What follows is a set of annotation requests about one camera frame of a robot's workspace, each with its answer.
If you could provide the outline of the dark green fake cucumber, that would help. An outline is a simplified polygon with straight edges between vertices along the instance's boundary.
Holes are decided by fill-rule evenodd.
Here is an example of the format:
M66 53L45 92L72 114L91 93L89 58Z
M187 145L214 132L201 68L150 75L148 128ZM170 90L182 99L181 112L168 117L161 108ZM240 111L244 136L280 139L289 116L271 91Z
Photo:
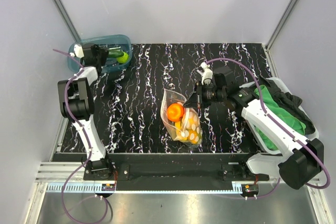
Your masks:
M108 50L108 58L120 58L123 57L124 52L122 50L110 49Z

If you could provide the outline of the orange fake fruit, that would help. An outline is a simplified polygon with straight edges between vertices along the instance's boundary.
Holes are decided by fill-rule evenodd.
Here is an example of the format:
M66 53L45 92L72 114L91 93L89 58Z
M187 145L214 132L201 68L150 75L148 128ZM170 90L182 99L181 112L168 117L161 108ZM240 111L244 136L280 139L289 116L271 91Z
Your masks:
M167 108L166 114L170 121L178 122L184 115L184 108L179 103L173 103Z

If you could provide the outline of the clear polka dot zip bag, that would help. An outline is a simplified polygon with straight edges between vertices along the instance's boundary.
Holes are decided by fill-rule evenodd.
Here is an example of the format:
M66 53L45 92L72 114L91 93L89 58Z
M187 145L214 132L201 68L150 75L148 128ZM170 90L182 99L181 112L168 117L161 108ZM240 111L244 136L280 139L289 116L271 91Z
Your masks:
M160 116L161 116L161 120L170 136L170 138L173 140L173 141L178 141L176 139L176 127L175 127L175 122L172 122L170 121L168 118L167 118L167 114L166 114L166 111L167 111L167 108L173 104L173 103L179 103L183 106L184 102L186 101L186 97L176 91L173 91L173 90L168 90L168 89L164 89L163 90L163 98L162 98L162 103L161 103L161 110L160 110ZM185 113L189 113L189 111L193 111L195 113L197 113L194 109L191 109L191 108L184 108L184 114ZM189 143L188 141L186 142L181 142L185 145L187 145L188 147L191 147L191 148L196 148L198 147L201 142L197 145L193 145L191 143Z

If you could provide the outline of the yellow fake fruit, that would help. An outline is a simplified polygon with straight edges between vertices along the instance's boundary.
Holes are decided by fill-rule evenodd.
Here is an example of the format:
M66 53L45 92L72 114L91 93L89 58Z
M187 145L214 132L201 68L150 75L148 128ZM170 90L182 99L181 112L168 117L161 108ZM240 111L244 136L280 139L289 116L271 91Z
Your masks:
M201 126L200 126L198 114L193 111L189 111L189 113L185 113L182 118L182 126L183 126L184 132L193 131L193 132L196 132L196 134L200 134Z

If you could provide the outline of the green fake lime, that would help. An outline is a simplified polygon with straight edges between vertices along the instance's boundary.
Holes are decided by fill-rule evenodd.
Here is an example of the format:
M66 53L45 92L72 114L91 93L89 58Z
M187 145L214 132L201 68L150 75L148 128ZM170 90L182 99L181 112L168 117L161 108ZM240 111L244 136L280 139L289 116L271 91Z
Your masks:
M125 64L128 62L128 59L129 59L129 54L126 52L123 52L122 56L117 58L117 62L120 64Z

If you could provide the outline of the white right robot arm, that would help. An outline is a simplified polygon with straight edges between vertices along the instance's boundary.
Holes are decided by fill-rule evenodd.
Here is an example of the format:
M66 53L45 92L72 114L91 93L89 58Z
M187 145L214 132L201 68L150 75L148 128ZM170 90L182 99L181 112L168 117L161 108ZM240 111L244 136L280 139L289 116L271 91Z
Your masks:
M317 138L310 140L288 126L261 103L262 94L248 87L241 88L228 67L213 73L208 64L202 63L199 74L202 79L196 82L184 107L205 109L212 103L222 103L242 117L249 127L261 130L277 147L275 151L270 150L257 136L263 152L253 154L238 167L242 179L264 174L280 177L291 188L299 189L322 171L323 143Z

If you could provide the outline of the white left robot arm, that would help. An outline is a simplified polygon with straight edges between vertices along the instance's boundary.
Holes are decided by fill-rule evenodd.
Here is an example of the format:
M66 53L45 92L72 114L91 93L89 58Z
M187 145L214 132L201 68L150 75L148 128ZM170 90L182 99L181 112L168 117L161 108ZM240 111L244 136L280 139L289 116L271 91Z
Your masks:
M79 64L79 71L68 80L57 83L61 115L75 127L84 144L87 160L85 180L107 180L113 176L112 161L94 123L94 99L90 85L98 79L108 50L94 43L75 44L73 52L62 54Z

